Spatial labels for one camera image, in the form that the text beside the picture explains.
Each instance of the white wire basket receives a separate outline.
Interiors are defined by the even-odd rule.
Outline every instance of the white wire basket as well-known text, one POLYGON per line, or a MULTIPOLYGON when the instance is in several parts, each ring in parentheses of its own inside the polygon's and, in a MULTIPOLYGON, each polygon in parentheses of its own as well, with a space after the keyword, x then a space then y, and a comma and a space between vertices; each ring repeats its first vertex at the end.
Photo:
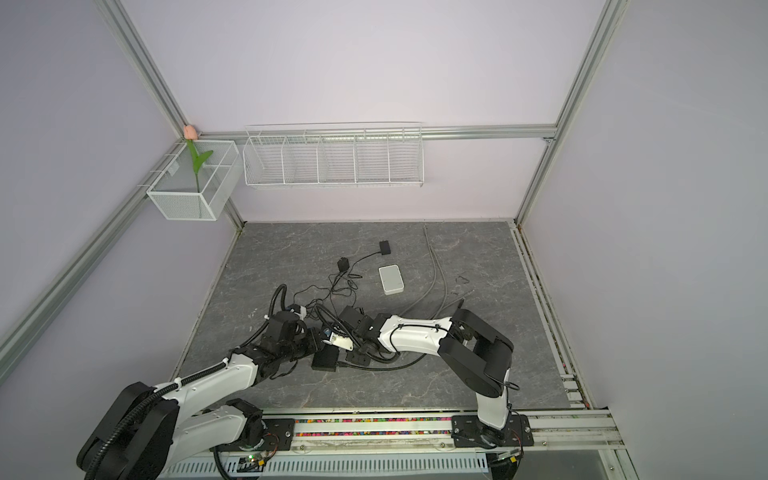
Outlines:
POLYGON ((245 182, 254 188, 421 186, 421 126, 371 125, 246 127, 245 182))
POLYGON ((240 151, 233 141, 195 141, 197 153, 214 151, 195 181, 192 155, 184 148, 152 182, 147 195, 168 220, 216 220, 243 175, 240 151))

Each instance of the white wall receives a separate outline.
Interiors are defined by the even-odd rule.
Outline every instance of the white wall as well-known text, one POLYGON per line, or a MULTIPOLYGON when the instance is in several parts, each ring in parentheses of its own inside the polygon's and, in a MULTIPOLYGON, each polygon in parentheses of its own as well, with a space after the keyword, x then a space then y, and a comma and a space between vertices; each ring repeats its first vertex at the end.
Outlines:
MULTIPOLYGON (((190 122, 242 131, 553 124, 604 0, 124 3, 190 122)), ((234 202, 248 221, 513 217, 542 145, 427 142, 421 190, 240 185, 234 202)))
POLYGON ((641 478, 765 478, 766 25, 633 0, 524 225, 641 478))
POLYGON ((0 5, 0 335, 175 135, 93 2, 0 5))
MULTIPOLYGON (((0 335, 171 146, 91 0, 0 5, 0 335)), ((80 479, 117 393, 167 380, 232 239, 148 204, 0 385, 3 478, 80 479)))
POLYGON ((544 153, 541 138, 424 142, 422 187, 237 186, 248 221, 514 218, 544 153))

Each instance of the black mounting plate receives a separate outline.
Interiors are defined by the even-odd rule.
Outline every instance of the black mounting plate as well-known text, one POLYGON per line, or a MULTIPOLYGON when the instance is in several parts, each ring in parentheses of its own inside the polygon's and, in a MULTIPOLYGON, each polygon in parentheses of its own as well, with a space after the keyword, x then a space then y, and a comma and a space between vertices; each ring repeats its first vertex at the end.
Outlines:
POLYGON ((518 445, 518 437, 524 447, 533 446, 533 434, 531 433, 531 424, 525 415, 507 415, 507 425, 499 432, 492 430, 485 423, 480 422, 477 415, 454 415, 451 417, 453 430, 451 437, 456 447, 482 447, 492 449, 499 447, 514 447, 518 445), (496 445, 489 444, 483 439, 489 432, 497 432, 496 436, 500 440, 496 445))
MULTIPOLYGON (((256 450, 266 450, 272 452, 275 449, 275 442, 277 442, 277 450, 290 450, 291 442, 293 441, 293 427, 296 425, 295 419, 264 419, 264 425, 266 425, 266 431, 264 432, 264 442, 259 445, 256 450)), ((220 450, 222 452, 247 452, 240 447, 244 446, 242 441, 232 442, 228 445, 222 445, 220 450)))

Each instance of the gray rectangular device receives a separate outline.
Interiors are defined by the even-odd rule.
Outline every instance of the gray rectangular device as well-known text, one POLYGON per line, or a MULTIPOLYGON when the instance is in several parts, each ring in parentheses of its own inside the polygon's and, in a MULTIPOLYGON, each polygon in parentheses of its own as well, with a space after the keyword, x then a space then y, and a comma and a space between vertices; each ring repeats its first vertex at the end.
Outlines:
POLYGON ((382 277, 384 294, 392 295, 393 293, 400 293, 404 290, 405 285, 402 283, 402 276, 400 276, 399 266, 382 266, 379 268, 379 276, 382 277))

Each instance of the compartment wire basket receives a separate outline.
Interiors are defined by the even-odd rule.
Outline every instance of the compartment wire basket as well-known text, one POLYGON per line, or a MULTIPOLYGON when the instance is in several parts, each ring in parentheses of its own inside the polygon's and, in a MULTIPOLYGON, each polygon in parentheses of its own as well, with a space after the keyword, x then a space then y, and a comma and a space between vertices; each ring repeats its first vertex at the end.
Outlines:
POLYGON ((320 126, 325 128, 246 127, 246 184, 254 188, 286 188, 424 183, 420 124, 320 126))
POLYGON ((168 220, 216 220, 243 175, 233 141, 195 141, 197 152, 214 151, 198 171, 198 191, 187 145, 152 182, 147 195, 168 220))

